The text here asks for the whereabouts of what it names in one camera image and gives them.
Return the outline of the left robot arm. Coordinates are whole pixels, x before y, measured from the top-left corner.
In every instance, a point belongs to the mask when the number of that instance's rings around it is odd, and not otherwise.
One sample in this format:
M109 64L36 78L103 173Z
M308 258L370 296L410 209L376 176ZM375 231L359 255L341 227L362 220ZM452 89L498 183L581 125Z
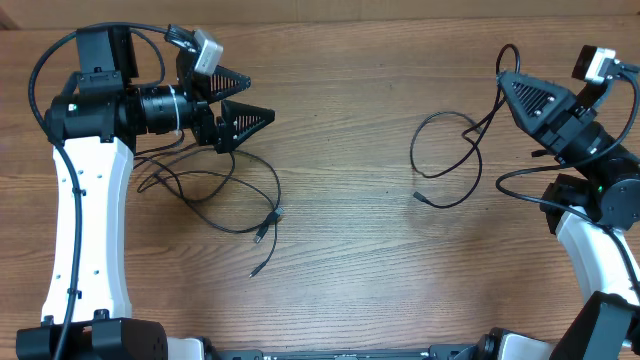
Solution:
M154 27L111 22L71 32L80 68L34 116L53 147L58 184L54 266L39 326L16 334L21 359L213 359L204 337L175 338L132 316L125 276L128 184L145 134L191 132L204 150L236 156L271 124L272 110L235 101L249 77L222 67L222 46L204 30L162 29L178 49L177 83L141 84L135 38Z

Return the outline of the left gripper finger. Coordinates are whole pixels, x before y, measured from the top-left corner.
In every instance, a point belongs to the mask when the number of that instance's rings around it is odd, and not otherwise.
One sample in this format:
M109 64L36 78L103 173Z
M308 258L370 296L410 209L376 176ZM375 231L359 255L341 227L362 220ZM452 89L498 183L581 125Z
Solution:
M221 114L215 122L216 152L233 152L249 137L274 121L275 111L272 109L222 100Z
M251 86L251 78L241 73L218 65L210 78L210 94L208 101L215 103L247 90Z

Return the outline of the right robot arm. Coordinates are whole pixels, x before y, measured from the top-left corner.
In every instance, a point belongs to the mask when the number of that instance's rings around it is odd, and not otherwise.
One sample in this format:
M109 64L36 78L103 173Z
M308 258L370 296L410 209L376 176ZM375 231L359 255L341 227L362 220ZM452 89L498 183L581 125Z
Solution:
M639 86L630 71L589 80L579 94L515 72L497 78L516 125L556 160L558 175L537 199L567 252L584 305L555 344L501 330L493 359L615 359L639 350L639 264L624 234L639 221L639 159L596 122L614 81Z

